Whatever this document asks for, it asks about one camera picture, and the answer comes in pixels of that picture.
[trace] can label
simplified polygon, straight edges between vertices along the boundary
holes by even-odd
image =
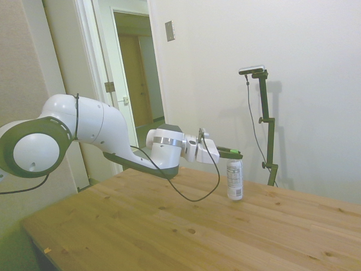
[[[227,193],[229,196],[243,196],[242,187],[233,188],[228,186]]]
[[[228,186],[239,187],[242,185],[242,175],[239,167],[227,167]]]

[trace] doorway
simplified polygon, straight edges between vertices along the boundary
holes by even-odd
[[[140,148],[164,111],[149,16],[114,12],[131,110]]]

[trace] wooden door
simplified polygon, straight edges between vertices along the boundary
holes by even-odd
[[[135,127],[153,123],[139,39],[137,36],[120,36],[119,42]]]

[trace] wooden table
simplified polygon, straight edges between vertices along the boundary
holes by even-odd
[[[23,221],[60,270],[361,270],[361,206],[226,178],[192,203],[166,180],[128,169]],[[217,176],[181,168],[190,198]]]

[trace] white can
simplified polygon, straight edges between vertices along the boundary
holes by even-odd
[[[242,160],[229,159],[227,161],[227,195],[233,200],[240,200],[243,197],[242,167]]]

